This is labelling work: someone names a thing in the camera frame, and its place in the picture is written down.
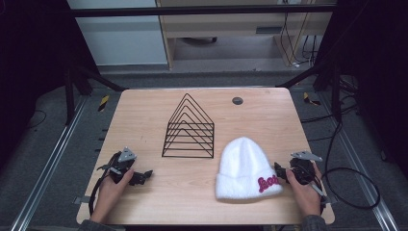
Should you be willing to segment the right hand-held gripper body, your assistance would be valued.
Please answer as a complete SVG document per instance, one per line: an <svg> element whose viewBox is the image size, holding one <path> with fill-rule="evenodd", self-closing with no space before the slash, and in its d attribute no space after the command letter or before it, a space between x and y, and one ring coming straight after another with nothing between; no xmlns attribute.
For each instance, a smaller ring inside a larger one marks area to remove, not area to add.
<svg viewBox="0 0 408 231"><path fill-rule="evenodd" d="M301 185L310 185L320 196L324 196L314 168L314 162L321 162L322 158L309 151L294 152L291 156L290 167L297 182Z"/></svg>

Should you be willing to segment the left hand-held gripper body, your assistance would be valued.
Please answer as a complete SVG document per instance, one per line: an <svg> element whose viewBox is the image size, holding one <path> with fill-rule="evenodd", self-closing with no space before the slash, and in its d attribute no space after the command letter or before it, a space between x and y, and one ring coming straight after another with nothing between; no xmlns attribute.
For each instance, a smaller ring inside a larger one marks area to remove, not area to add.
<svg viewBox="0 0 408 231"><path fill-rule="evenodd" d="M122 151L116 152L107 164L98 168L103 169L104 173L98 179L97 183L100 184L107 176L110 176L117 184L133 165L136 158L137 155L125 146Z"/></svg>

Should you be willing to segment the white knit beanie hat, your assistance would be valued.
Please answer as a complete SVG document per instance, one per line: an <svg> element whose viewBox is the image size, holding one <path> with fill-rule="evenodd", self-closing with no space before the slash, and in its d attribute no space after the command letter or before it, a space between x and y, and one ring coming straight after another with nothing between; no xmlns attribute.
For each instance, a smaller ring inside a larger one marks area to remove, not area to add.
<svg viewBox="0 0 408 231"><path fill-rule="evenodd" d="M255 141L241 137L225 146L216 180L217 199L255 199L282 191L275 170Z"/></svg>

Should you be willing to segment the person's right hand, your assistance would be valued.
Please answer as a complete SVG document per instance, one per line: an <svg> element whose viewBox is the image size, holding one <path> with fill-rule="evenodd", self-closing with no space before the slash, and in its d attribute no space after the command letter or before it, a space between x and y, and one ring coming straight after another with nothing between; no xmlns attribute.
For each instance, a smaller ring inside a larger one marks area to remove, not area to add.
<svg viewBox="0 0 408 231"><path fill-rule="evenodd" d="M308 216L320 216L320 195L310 185L301 185L290 169L286 170L287 179L293 190L294 200L297 203L300 214Z"/></svg>

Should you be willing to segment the person's left hand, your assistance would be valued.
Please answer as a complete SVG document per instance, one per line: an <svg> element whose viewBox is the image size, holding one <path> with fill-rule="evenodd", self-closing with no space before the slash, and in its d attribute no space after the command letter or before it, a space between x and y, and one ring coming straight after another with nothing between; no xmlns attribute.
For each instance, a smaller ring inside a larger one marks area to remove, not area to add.
<svg viewBox="0 0 408 231"><path fill-rule="evenodd" d="M116 183L110 176L102 181L96 205L90 216L91 221L103 223L106 220L110 211L123 194L125 188L129 185L129 181L132 179L133 174L134 170L130 168L118 183Z"/></svg>

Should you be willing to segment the yellow black striped tape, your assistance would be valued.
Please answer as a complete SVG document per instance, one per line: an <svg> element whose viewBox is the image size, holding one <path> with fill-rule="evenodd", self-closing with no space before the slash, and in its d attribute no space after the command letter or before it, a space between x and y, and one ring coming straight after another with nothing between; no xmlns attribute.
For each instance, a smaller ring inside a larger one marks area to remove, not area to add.
<svg viewBox="0 0 408 231"><path fill-rule="evenodd" d="M103 112L108 101L109 101L110 96L108 94L104 95L100 101L100 104L98 106L97 112Z"/></svg>
<svg viewBox="0 0 408 231"><path fill-rule="evenodd" d="M303 101L315 106L321 105L318 100L312 100L307 92L303 92Z"/></svg>

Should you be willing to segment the black metal stand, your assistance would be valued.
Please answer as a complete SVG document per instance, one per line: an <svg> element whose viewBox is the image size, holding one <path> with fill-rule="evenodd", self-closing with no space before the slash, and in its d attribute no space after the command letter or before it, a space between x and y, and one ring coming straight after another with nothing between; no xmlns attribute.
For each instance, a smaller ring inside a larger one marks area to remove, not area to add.
<svg viewBox="0 0 408 231"><path fill-rule="evenodd" d="M317 79L313 84L313 88L317 91L325 90L328 85L331 85L331 113L338 121L342 121L341 102L340 102L340 78L341 69L340 65L335 62L323 61L319 64L315 64L309 69L303 71L299 75L295 76L291 80L277 85L277 88L289 89L296 83L312 76L317 75Z"/></svg>
<svg viewBox="0 0 408 231"><path fill-rule="evenodd" d="M124 87L121 87L102 77L100 73L92 72L83 66L69 68L64 74L66 125L69 125L75 116L73 88L76 87L81 95L90 95L92 93L92 87L88 81L88 78L95 80L114 91L125 90Z"/></svg>

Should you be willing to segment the dark curtain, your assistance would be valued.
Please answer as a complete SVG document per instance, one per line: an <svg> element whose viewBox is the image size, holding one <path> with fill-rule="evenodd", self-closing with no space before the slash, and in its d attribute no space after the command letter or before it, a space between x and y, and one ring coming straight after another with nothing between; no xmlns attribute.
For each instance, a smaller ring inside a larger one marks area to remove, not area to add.
<svg viewBox="0 0 408 231"><path fill-rule="evenodd" d="M98 68L67 0L0 0L0 170L12 158L37 100L64 85L70 67Z"/></svg>
<svg viewBox="0 0 408 231"><path fill-rule="evenodd" d="M331 55L358 80L358 99L388 157L408 178L408 0L337 0L317 62Z"/></svg>

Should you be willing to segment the white cabinet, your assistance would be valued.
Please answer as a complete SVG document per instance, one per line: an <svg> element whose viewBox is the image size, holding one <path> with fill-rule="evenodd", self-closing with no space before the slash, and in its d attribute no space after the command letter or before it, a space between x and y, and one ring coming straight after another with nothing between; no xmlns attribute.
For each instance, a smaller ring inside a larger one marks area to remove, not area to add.
<svg viewBox="0 0 408 231"><path fill-rule="evenodd" d="M67 0L72 10L156 7L155 0ZM98 66L167 64L159 18L77 17Z"/></svg>

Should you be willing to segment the light wooden desk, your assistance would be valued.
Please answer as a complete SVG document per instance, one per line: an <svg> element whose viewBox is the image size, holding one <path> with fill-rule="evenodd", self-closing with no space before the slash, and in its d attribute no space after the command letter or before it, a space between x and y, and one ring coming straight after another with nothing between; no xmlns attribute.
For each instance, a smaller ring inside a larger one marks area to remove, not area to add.
<svg viewBox="0 0 408 231"><path fill-rule="evenodd" d="M155 0L159 7L310 5L336 0ZM285 65L297 64L301 41L322 36L332 13L237 13L205 15L162 15L164 38L212 38L229 36L272 36Z"/></svg>

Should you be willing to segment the aluminium floor rail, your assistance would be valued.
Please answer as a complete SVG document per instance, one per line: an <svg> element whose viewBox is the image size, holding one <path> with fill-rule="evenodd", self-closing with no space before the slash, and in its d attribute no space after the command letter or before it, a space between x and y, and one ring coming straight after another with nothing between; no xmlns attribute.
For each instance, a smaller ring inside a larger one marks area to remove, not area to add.
<svg viewBox="0 0 408 231"><path fill-rule="evenodd" d="M70 141L70 138L81 118L84 107L88 99L80 96L78 104L74 108L74 115L71 121L64 127L57 143L55 144L50 157L48 158L36 184L24 203L21 211L13 221L10 231L26 231L30 221L36 212L38 205L49 185L51 178L60 162L61 157Z"/></svg>
<svg viewBox="0 0 408 231"><path fill-rule="evenodd" d="M358 207L357 205L352 205L352 208L361 211L373 212L382 231L400 231L391 211L389 210L386 202L383 199L383 196L380 193L380 190L373 182L373 179L370 177L361 159L358 157L356 149L351 143L348 134L343 129L343 124L341 122L338 122L331 113L329 97L324 93L319 93L319 99L321 101L322 107L329 116L329 121L331 122L332 127L334 128L334 133L326 152L326 158L323 168L324 172L326 174L341 170L352 172L356 176L358 185L363 192L364 198L368 202L367 206ZM348 160L349 167L330 168L328 166L333 142L335 140L338 140L340 142L340 146L343 149L345 158Z"/></svg>

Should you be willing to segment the black horizontal frame bar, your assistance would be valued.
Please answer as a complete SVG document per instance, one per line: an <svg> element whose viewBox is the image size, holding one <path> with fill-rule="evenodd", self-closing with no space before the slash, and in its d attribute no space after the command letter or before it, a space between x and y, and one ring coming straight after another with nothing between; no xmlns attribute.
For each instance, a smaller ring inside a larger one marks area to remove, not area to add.
<svg viewBox="0 0 408 231"><path fill-rule="evenodd" d="M75 17L150 16L150 15L204 15L234 13L327 13L338 8L336 4L312 5L248 5L248 6L196 6L125 9L68 10L65 14Z"/></svg>

